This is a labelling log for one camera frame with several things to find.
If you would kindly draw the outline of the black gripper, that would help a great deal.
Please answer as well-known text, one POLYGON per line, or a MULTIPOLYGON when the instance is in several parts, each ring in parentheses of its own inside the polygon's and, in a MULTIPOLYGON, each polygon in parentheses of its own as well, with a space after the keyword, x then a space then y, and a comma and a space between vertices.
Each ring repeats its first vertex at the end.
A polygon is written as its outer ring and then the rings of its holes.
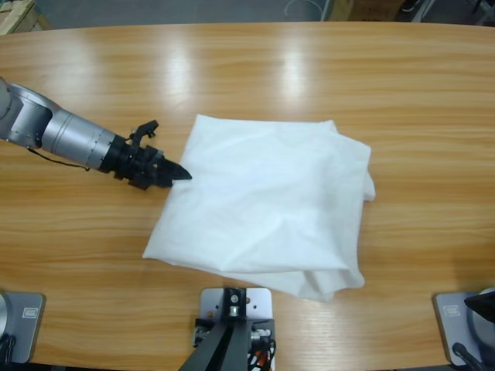
POLYGON ((173 180, 191 180, 193 177, 187 170, 166 159, 161 151, 151 146, 141 147, 142 139, 154 138, 158 127, 156 120, 139 125, 128 137, 130 145, 116 135, 98 170, 113 172, 116 179, 127 179, 130 186, 141 190, 150 186, 169 188, 173 180))

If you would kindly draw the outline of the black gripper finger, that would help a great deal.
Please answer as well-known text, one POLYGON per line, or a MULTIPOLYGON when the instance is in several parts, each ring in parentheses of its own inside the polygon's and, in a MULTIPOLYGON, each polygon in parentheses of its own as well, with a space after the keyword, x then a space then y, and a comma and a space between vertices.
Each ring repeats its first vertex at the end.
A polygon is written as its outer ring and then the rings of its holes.
POLYGON ((466 306, 472 311, 493 322, 495 319, 495 294, 485 293, 468 297, 464 300, 466 306))

